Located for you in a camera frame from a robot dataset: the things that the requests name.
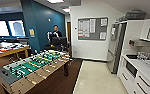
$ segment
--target dark shirt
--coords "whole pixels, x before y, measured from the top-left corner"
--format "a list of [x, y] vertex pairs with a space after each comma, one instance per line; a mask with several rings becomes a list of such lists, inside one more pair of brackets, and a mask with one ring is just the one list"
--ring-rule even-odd
[[[56, 31], [52, 32], [52, 35], [53, 35], [52, 37], [57, 37], [56, 34], [54, 34], [54, 32], [56, 32]], [[58, 33], [59, 37], [62, 37], [62, 33], [60, 31], [57, 31], [56, 33]]]

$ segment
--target foosball table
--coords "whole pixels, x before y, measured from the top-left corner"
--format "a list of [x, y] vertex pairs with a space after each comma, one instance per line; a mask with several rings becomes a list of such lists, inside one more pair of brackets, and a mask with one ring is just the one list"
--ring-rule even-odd
[[66, 52], [48, 50], [31, 57], [13, 61], [0, 68], [0, 84], [6, 93], [24, 94], [36, 84], [64, 65], [68, 76], [68, 62], [72, 60]]

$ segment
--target door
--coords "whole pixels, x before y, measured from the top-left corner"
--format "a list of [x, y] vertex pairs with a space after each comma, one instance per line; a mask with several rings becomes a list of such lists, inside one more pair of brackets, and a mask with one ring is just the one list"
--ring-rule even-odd
[[115, 55], [108, 50], [107, 66], [111, 73], [114, 71]]
[[121, 27], [122, 27], [122, 24], [114, 24], [112, 26], [108, 50], [113, 55], [116, 55], [116, 50], [117, 50], [117, 47], [118, 47], [118, 42], [119, 42], [119, 36], [120, 36], [120, 32], [121, 32]]
[[140, 39], [150, 40], [150, 19], [144, 21]]
[[68, 41], [71, 42], [71, 22], [67, 22]]

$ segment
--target cabinet handle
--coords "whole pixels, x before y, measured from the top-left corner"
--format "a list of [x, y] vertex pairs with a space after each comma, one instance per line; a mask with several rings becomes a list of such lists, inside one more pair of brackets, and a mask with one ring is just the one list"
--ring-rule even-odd
[[149, 31], [148, 31], [148, 34], [147, 34], [147, 39], [149, 39], [149, 35], [150, 35], [150, 28], [149, 28]]
[[147, 82], [146, 81], [144, 81], [144, 79], [141, 77], [141, 76], [139, 76], [139, 78], [148, 86], [148, 87], [150, 87], [150, 85], [149, 84], [147, 84]]
[[140, 84], [139, 83], [137, 83], [137, 85], [139, 86], [139, 88], [143, 91], [143, 93], [144, 94], [147, 94], [145, 91], [144, 91], [144, 89], [140, 86]]
[[126, 78], [126, 76], [124, 75], [124, 73], [122, 73], [122, 75], [123, 75], [123, 77], [125, 78], [125, 80], [128, 80], [128, 79]]
[[134, 94], [136, 94], [136, 91], [133, 91]]

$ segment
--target doorway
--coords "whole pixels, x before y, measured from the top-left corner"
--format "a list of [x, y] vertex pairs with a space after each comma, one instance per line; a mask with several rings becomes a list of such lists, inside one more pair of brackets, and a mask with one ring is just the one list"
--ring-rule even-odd
[[71, 43], [71, 22], [67, 22], [67, 37], [68, 41]]

